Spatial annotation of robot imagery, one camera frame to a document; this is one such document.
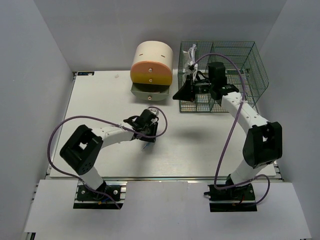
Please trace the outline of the white paper booklet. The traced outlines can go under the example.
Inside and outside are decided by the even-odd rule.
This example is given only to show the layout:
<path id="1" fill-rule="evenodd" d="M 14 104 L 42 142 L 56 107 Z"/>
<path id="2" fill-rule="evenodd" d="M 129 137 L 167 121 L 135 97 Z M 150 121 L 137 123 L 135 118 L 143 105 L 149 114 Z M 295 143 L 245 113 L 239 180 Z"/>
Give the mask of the white paper booklet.
<path id="1" fill-rule="evenodd" d="M 187 77 L 194 76 L 194 64 L 196 62 L 197 45 L 193 44 L 187 51 L 180 49 L 178 62 L 178 80 L 183 85 Z"/>

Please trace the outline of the round drawer storage box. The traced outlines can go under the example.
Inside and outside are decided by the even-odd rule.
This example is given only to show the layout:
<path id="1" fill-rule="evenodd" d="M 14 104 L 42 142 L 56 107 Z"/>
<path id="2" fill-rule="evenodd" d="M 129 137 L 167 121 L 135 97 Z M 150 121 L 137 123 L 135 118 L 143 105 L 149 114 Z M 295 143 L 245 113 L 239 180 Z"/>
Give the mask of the round drawer storage box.
<path id="1" fill-rule="evenodd" d="M 173 81 L 173 50 L 164 42 L 140 43 L 130 68 L 131 93 L 144 101 L 163 101 Z"/>

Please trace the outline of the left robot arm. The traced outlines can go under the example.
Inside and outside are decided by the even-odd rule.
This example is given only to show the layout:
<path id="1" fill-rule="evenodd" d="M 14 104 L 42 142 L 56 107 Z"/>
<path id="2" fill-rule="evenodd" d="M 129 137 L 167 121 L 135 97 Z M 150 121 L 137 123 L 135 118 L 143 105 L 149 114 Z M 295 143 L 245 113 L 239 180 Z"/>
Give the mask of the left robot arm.
<path id="1" fill-rule="evenodd" d="M 61 148 L 59 155 L 89 186 L 88 193 L 99 200 L 105 196 L 106 183 L 94 167 L 101 149 L 139 139 L 154 142 L 157 133 L 158 113 L 145 109 L 139 116 L 131 116 L 123 122 L 131 128 L 108 125 L 103 128 L 91 129 L 85 124 L 80 125 Z"/>

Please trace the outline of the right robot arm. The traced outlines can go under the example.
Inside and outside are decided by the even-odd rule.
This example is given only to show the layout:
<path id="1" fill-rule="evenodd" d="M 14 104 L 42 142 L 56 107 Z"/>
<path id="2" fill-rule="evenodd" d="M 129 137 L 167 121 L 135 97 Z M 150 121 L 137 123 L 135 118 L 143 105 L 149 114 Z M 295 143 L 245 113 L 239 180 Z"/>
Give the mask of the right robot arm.
<path id="1" fill-rule="evenodd" d="M 174 100 L 193 102 L 197 94 L 210 94 L 211 98 L 234 117 L 233 125 L 240 125 L 246 134 L 242 148 L 243 160 L 228 175 L 224 186 L 226 195 L 236 200 L 267 165 L 283 155 L 283 130 L 279 122 L 270 122 L 257 113 L 247 102 L 246 95 L 228 83 L 226 68 L 222 62 L 211 62 L 208 75 L 199 77 L 197 64 L 187 64 L 183 86 L 173 96 Z"/>

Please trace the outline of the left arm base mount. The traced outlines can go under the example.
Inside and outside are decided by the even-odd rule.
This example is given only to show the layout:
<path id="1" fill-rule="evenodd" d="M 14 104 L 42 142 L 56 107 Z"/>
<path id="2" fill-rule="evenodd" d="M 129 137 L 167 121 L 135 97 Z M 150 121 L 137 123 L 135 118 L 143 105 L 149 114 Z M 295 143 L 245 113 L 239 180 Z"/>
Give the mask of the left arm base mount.
<path id="1" fill-rule="evenodd" d="M 109 184 L 104 191 L 106 195 L 90 191 L 83 184 L 78 184 L 73 202 L 74 209 L 81 210 L 120 210 L 126 197 L 126 186 L 123 184 Z"/>

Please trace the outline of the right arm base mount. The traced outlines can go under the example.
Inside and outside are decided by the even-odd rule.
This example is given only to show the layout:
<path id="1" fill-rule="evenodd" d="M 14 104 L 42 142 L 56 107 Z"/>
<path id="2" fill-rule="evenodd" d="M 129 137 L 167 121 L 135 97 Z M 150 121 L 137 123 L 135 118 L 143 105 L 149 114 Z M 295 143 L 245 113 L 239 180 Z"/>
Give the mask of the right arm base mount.
<path id="1" fill-rule="evenodd" d="M 256 196 L 252 184 L 218 190 L 213 184 L 203 195 L 209 199 L 212 213 L 256 212 Z"/>

